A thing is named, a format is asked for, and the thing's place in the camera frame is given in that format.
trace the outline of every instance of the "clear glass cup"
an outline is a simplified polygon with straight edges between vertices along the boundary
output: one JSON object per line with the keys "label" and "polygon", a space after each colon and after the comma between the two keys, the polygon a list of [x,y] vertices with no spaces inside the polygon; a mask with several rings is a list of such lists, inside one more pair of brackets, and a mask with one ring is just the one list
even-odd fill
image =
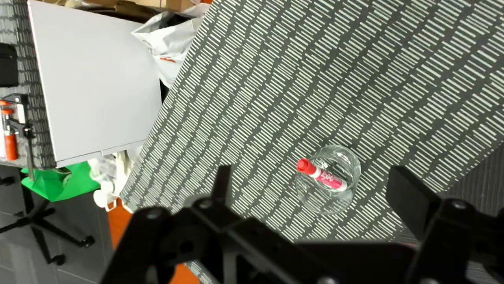
{"label": "clear glass cup", "polygon": [[342,179],[346,184],[346,190],[334,192],[315,179],[297,173],[294,188],[301,203],[307,203],[310,198],[315,198],[323,204],[321,214],[326,215],[335,215],[346,211],[353,201],[353,193],[356,192],[360,177],[359,158],[349,149],[329,146],[310,155],[309,160],[320,171]]}

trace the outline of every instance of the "black tripod stand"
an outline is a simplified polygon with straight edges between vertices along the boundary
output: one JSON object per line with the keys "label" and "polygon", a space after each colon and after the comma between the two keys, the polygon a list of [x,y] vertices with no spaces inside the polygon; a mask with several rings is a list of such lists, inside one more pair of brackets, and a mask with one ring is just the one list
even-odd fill
{"label": "black tripod stand", "polygon": [[[0,179],[0,187],[8,187],[14,184],[20,184],[20,182],[16,181],[14,177]],[[31,193],[25,190],[22,185],[20,188],[22,188],[25,212],[16,214],[19,220],[9,226],[0,228],[0,234],[17,229],[17,228],[30,226],[33,237],[36,241],[36,245],[41,250],[45,263],[55,264],[55,266],[63,266],[66,259],[64,259],[64,255],[50,256],[44,233],[52,234],[61,241],[66,241],[79,248],[88,248],[94,244],[94,239],[91,236],[85,237],[83,241],[77,241],[68,233],[45,222],[47,217],[55,214],[55,209],[47,209],[49,207],[47,201],[34,207]]]}

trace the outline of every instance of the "white board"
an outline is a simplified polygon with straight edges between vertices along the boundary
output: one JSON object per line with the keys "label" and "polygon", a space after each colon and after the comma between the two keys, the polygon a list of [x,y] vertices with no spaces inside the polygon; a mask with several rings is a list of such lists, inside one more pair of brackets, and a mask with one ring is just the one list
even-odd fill
{"label": "white board", "polygon": [[142,144],[160,95],[149,51],[131,37],[140,26],[34,0],[28,9],[58,166]]}

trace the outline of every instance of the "white panel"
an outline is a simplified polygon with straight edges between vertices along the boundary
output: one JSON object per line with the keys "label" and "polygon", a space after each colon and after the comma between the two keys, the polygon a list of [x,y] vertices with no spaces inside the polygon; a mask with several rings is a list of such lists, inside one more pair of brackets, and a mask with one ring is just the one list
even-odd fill
{"label": "white panel", "polygon": [[28,2],[57,162],[137,144],[160,110],[135,23]]}

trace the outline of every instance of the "green object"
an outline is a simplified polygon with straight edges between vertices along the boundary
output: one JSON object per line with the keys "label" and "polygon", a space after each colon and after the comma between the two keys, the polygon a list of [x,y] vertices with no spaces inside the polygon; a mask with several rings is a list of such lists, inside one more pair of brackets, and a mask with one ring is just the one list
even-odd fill
{"label": "green object", "polygon": [[20,184],[50,203],[61,203],[99,188],[99,184],[90,179],[90,171],[88,163],[64,170],[34,171],[34,181],[27,177]]}

